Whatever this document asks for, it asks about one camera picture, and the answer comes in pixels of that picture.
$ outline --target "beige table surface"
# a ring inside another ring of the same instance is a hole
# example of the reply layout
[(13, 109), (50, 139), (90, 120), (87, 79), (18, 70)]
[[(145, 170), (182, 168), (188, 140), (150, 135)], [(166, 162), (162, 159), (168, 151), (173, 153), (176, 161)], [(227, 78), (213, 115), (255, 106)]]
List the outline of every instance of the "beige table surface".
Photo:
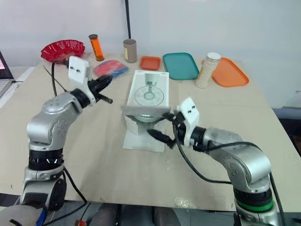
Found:
[[(92, 67), (99, 64), (92, 55), (86, 57)], [(113, 104), (99, 102), (79, 116), (68, 131), (63, 151), (65, 165), (86, 198), (94, 202), (233, 210), (232, 186), (198, 178), (176, 148), (166, 147), (164, 153), (122, 148), (126, 125), (120, 105), (126, 103), (140, 59), (134, 64), (127, 64), (122, 55), (107, 55), (108, 59), (117, 59), (130, 70), (103, 92), (114, 100)], [(196, 62), (200, 67), (201, 59)], [(247, 74), (241, 62), (236, 64)], [(44, 65), (50, 70), (50, 63), (41, 62), (0, 109), (0, 193), (22, 193), (29, 155), (26, 126), (53, 97)], [(67, 68), (56, 66), (55, 74), (68, 87)], [(223, 88), (211, 81), (206, 89), (199, 89), (194, 81), (170, 80), (169, 96), (171, 106), (192, 97), (200, 112), (200, 126), (231, 130), (256, 143), (271, 161), (284, 210), (301, 212), (300, 157), (251, 77), (247, 86), (237, 88)], [(171, 125), (166, 133), (172, 135)], [(185, 151), (202, 174), (228, 180), (223, 166), (209, 156), (192, 149)], [(66, 199), (80, 200), (69, 183)]]

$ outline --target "white cap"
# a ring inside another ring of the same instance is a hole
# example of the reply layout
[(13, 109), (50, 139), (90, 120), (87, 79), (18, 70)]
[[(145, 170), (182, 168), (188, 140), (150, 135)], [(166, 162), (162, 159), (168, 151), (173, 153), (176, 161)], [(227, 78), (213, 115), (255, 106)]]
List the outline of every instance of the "white cap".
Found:
[(219, 55), (218, 53), (208, 53), (207, 57), (213, 60), (220, 60), (221, 59), (221, 55)]

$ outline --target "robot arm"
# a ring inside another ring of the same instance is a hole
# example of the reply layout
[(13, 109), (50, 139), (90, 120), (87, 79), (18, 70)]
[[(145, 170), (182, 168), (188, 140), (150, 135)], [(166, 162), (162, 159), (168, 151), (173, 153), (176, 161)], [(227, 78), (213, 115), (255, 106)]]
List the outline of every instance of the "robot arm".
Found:
[(256, 145), (243, 142), (238, 134), (230, 131), (198, 127), (199, 112), (191, 98), (185, 99), (175, 114), (166, 113), (163, 117), (173, 122), (176, 139), (171, 140), (153, 129), (148, 130), (151, 136), (170, 148), (177, 140), (184, 157), (180, 144), (204, 152), (227, 170), (240, 225), (279, 225), (270, 189), (271, 164)]
[(112, 76), (92, 80), (89, 63), (78, 57), (69, 59), (69, 80), (75, 88), (48, 100), (39, 114), (27, 126), (29, 164), (25, 168), (23, 194), (20, 205), (0, 212), (0, 224), (42, 225), (47, 211), (59, 210), (64, 202), (66, 181), (63, 174), (63, 146), (70, 125), (83, 109), (99, 100), (112, 100), (99, 94), (107, 87)]

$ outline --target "laptop screen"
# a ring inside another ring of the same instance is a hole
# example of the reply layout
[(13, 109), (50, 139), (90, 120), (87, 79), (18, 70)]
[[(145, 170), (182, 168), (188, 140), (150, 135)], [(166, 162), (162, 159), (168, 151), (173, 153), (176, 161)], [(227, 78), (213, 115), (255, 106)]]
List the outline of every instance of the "laptop screen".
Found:
[(14, 79), (1, 52), (0, 52), (0, 79)]

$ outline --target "laptop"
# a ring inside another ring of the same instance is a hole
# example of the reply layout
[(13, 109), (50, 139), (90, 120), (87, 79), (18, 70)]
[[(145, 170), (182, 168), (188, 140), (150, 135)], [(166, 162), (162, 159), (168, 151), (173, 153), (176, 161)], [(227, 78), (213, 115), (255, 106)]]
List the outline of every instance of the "laptop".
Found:
[(14, 77), (0, 52), (0, 97), (8, 90), (13, 80)]

